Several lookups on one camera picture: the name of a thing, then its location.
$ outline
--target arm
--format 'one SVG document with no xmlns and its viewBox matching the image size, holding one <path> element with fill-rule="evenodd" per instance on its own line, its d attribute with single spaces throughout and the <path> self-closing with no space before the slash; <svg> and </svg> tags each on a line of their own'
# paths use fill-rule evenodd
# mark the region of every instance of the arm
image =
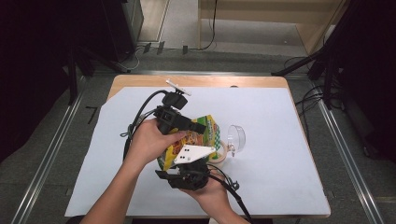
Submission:
<svg viewBox="0 0 396 224">
<path fill-rule="evenodd" d="M 184 136 L 184 132 L 162 135 L 155 119 L 143 121 L 116 176 L 81 223 L 123 223 L 140 172 Z"/>
<path fill-rule="evenodd" d="M 214 171 L 211 173 L 220 179 L 224 178 Z M 219 224 L 248 223 L 231 208 L 230 202 L 228 201 L 227 190 L 218 181 L 212 178 L 209 178 L 206 186 L 202 189 L 196 191 L 182 189 L 182 191 L 195 199 L 198 204 L 201 205 L 201 208 Z"/>
</svg>

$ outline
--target finger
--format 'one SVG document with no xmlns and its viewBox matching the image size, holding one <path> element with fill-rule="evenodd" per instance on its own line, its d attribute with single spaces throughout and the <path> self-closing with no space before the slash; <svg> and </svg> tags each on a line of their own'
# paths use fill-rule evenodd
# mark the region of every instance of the finger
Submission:
<svg viewBox="0 0 396 224">
<path fill-rule="evenodd" d="M 185 137 L 187 134 L 187 132 L 185 131 L 180 131 L 177 133 L 169 133 L 165 136 L 166 141 L 169 145 L 175 143 L 176 141 L 182 139 L 183 137 Z"/>
</svg>

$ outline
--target white paper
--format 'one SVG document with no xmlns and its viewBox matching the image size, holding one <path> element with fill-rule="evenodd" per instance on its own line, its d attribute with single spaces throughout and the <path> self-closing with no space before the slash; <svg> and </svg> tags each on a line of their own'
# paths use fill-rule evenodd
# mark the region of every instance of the white paper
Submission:
<svg viewBox="0 0 396 224">
<path fill-rule="evenodd" d="M 212 115 L 227 142 L 230 125 L 241 126 L 246 144 L 228 155 L 222 170 L 237 180 L 237 193 L 253 216 L 328 216 L 330 207 L 304 138 L 290 93 L 285 88 L 185 88 L 192 92 L 180 111 L 190 119 Z M 101 109 L 89 151 L 67 207 L 67 217 L 85 215 L 106 189 L 122 162 L 125 133 L 144 101 L 160 88 L 124 88 Z M 161 105 L 163 94 L 146 106 Z M 205 216 L 199 204 L 171 189 L 148 164 L 139 176 L 128 216 Z M 233 209 L 242 210 L 229 195 Z"/>
</svg>

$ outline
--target metal rail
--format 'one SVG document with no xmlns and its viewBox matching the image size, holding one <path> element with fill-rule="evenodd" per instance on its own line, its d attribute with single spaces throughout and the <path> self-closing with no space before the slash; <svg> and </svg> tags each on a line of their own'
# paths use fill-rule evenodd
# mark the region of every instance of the metal rail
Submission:
<svg viewBox="0 0 396 224">
<path fill-rule="evenodd" d="M 338 127 L 332 111 L 327 108 L 323 101 L 319 102 L 319 107 L 323 114 L 323 117 L 327 122 L 327 125 L 329 126 L 332 138 L 337 145 L 338 151 L 344 162 L 352 184 L 355 187 L 359 199 L 361 200 L 361 205 L 364 209 L 364 212 L 366 213 L 366 216 L 368 217 L 370 223 L 385 223 L 379 211 L 379 208 L 375 203 L 375 198 L 373 197 L 363 176 L 361 175 L 361 171 L 359 170 L 358 165 L 353 159 L 347 142 L 343 134 L 341 133 L 340 128 Z"/>
<path fill-rule="evenodd" d="M 59 148 L 61 147 L 62 141 L 66 136 L 67 130 L 69 129 L 70 123 L 73 120 L 73 117 L 76 115 L 78 110 L 79 103 L 81 102 L 82 95 L 87 87 L 89 78 L 82 77 L 80 80 L 81 91 L 76 98 L 76 101 L 67 107 L 67 110 L 64 114 L 64 117 L 59 125 L 55 135 L 53 136 L 49 147 L 47 149 L 46 154 L 37 171 L 35 172 L 35 176 L 31 181 L 29 187 L 24 192 L 22 201 L 20 203 L 20 207 L 18 208 L 14 218 L 11 223 L 26 223 L 33 206 L 35 205 L 35 201 L 38 198 L 38 195 L 43 188 L 43 185 L 47 179 L 48 174 L 50 173 L 50 168 L 55 161 L 56 155 L 58 154 Z"/>
</svg>

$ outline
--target table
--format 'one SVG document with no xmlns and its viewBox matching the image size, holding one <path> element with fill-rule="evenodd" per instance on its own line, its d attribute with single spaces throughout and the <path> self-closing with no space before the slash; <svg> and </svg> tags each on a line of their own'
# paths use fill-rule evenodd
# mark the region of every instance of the table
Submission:
<svg viewBox="0 0 396 224">
<path fill-rule="evenodd" d="M 342 16 L 346 0 L 219 0 L 216 20 L 296 23 L 307 54 L 312 54 L 332 24 Z M 215 0 L 198 2 L 198 49 L 201 19 L 213 19 Z"/>
<path fill-rule="evenodd" d="M 187 97 L 189 102 L 181 110 L 184 116 L 193 119 L 192 115 L 211 113 L 220 128 L 236 122 L 245 129 L 245 150 L 235 158 L 227 158 L 223 171 L 240 183 L 241 189 L 237 192 L 253 217 L 330 215 L 286 79 L 122 75 L 114 79 L 107 103 L 102 106 L 90 149 L 65 214 L 67 217 L 85 215 L 105 190 L 121 164 L 125 140 L 120 139 L 120 133 L 126 130 L 128 121 L 132 121 L 146 98 L 166 86 L 168 78 L 192 92 L 192 96 Z M 160 101 L 148 104 L 147 109 Z M 248 105 L 248 108 L 243 107 L 243 113 L 240 113 L 238 108 L 233 108 L 235 102 Z M 254 119 L 257 114 L 262 118 Z M 154 161 L 139 176 L 128 216 L 206 217 L 198 203 L 159 179 L 154 173 L 156 169 L 159 167 Z M 243 215 L 232 197 L 230 201 L 233 209 Z"/>
</svg>

